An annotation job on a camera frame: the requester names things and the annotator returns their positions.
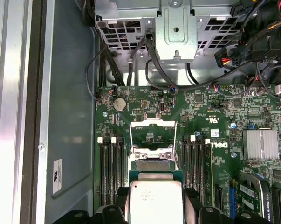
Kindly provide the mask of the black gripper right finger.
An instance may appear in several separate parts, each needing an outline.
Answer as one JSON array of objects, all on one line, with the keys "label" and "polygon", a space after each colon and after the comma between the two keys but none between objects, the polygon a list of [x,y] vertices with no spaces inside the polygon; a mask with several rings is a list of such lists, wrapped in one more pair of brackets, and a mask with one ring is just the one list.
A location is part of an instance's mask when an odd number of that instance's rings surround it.
[{"label": "black gripper right finger", "polygon": [[239,212],[229,218],[216,207],[203,206],[195,189],[184,189],[184,217],[186,224],[266,224],[267,220],[251,212]]}]

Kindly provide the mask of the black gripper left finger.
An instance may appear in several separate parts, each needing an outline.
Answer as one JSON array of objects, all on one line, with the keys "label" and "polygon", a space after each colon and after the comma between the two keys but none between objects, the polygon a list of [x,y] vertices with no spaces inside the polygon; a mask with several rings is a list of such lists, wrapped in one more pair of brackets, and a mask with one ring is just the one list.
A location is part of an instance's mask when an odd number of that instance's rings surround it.
[{"label": "black gripper left finger", "polygon": [[61,217],[61,224],[128,224],[129,187],[120,187],[114,205],[105,206],[93,216],[84,210],[72,210]]}]

